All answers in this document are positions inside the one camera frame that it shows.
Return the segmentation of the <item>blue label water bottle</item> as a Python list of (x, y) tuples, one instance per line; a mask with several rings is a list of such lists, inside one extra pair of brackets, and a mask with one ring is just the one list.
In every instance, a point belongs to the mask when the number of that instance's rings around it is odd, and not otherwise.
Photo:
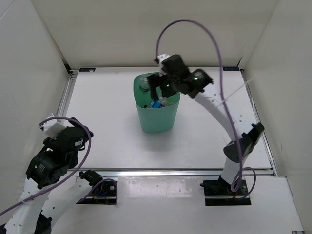
[(156, 109), (169, 106), (171, 103), (164, 97), (161, 97), (159, 100), (152, 100), (148, 105), (149, 108)]

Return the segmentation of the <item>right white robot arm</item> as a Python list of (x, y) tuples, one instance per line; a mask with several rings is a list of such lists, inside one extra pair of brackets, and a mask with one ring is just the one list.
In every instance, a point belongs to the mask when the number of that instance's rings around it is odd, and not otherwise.
[(220, 175), (219, 190), (225, 195), (237, 191), (241, 186), (243, 165), (259, 142), (264, 126), (260, 122), (252, 123), (235, 112), (222, 99), (220, 88), (202, 69), (181, 76), (156, 73), (147, 77), (147, 83), (153, 100), (177, 93), (188, 95), (225, 129), (231, 141), (223, 149), (227, 158)]

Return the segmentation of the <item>small Pepsi bottle black cap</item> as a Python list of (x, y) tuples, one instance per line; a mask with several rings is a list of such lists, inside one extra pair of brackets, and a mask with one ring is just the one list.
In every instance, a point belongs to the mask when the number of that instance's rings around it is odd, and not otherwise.
[(150, 86), (149, 86), (147, 77), (141, 76), (139, 78), (139, 89), (141, 90), (142, 93), (145, 93), (145, 94), (150, 91)]

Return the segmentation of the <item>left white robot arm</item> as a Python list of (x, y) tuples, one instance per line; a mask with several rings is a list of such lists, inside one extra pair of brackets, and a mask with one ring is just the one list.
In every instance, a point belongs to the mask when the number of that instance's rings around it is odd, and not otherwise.
[(93, 133), (76, 118), (50, 116), (40, 124), (47, 135), (43, 148), (32, 158), (19, 202), (1, 212), (14, 210), (0, 227), (2, 234), (49, 234), (57, 221), (89, 194), (102, 190), (102, 177), (93, 170), (80, 172), (77, 182), (50, 201), (50, 192), (78, 172), (86, 159), (78, 152), (91, 150)]

